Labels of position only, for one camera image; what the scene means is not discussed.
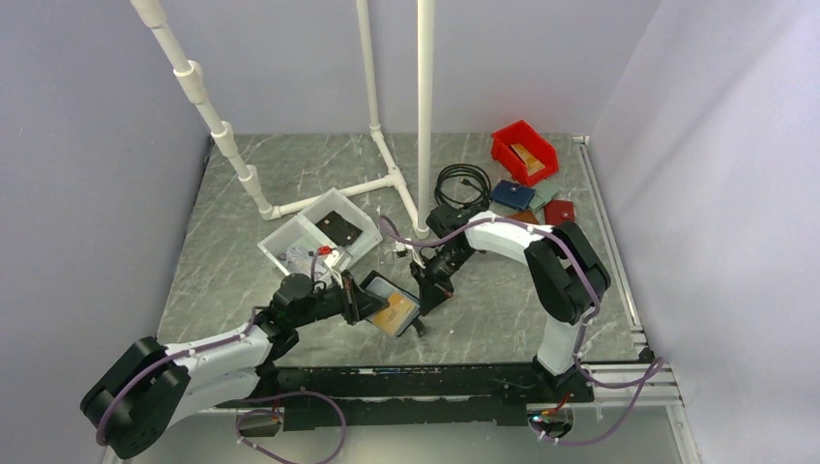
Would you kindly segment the black leather card holder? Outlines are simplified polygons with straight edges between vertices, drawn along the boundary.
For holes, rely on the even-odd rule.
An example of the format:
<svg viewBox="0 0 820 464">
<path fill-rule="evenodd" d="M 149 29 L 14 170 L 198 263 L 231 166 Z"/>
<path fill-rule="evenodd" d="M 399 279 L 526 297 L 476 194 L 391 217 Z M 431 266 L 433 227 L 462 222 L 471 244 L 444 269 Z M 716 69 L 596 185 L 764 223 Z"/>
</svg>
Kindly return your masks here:
<svg viewBox="0 0 820 464">
<path fill-rule="evenodd" d="M 367 321 L 386 335 L 401 337 L 412 328 L 417 337 L 425 335 L 425 325 L 421 320 L 421 302 L 411 292 L 399 287 L 376 271 L 370 272 L 363 287 L 368 292 L 387 301 L 387 307 L 367 317 Z"/>
</svg>

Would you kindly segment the gold VIP card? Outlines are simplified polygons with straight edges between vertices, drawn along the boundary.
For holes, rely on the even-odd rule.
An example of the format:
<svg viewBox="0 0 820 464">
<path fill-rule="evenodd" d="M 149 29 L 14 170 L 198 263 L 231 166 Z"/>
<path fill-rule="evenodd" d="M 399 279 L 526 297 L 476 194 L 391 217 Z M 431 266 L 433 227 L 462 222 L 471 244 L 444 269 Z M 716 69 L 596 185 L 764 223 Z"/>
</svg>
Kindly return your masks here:
<svg viewBox="0 0 820 464">
<path fill-rule="evenodd" d="M 387 298 L 388 306 L 372 314 L 368 320 L 391 337 L 400 336 L 419 314 L 418 302 L 403 293 L 394 292 Z"/>
</svg>

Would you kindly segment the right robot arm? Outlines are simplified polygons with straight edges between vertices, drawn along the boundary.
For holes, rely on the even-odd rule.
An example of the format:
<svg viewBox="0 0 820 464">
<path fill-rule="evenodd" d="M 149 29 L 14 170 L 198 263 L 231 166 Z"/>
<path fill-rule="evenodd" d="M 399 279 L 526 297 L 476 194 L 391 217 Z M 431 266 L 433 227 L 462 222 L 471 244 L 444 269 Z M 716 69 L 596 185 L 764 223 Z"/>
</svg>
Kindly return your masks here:
<svg viewBox="0 0 820 464">
<path fill-rule="evenodd" d="M 423 257 L 422 246 L 411 246 L 410 272 L 419 287 L 421 312 L 428 314 L 454 295 L 453 275 L 478 251 L 526 265 L 546 312 L 533 388 L 545 401 L 559 399 L 577 370 L 581 330 L 611 286 L 608 270 L 581 228 L 572 221 L 538 225 L 447 205 L 431 213 L 428 227 L 439 237 L 431 244 L 434 255 Z"/>
</svg>

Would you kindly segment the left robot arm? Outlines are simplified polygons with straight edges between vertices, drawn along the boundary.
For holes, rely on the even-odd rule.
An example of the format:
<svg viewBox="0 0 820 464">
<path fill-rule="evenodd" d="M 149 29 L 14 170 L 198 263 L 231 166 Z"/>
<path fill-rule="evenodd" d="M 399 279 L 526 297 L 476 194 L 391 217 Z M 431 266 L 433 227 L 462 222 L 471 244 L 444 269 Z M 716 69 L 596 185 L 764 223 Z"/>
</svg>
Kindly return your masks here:
<svg viewBox="0 0 820 464">
<path fill-rule="evenodd" d="M 299 341 L 298 328 L 337 315 L 355 325 L 386 299 L 343 272 L 336 283 L 287 276 L 247 323 L 194 342 L 134 342 L 79 403 L 99 445 L 123 459 L 154 445 L 171 425 L 212 406 L 247 399 L 270 403 L 278 392 L 275 361 Z"/>
</svg>

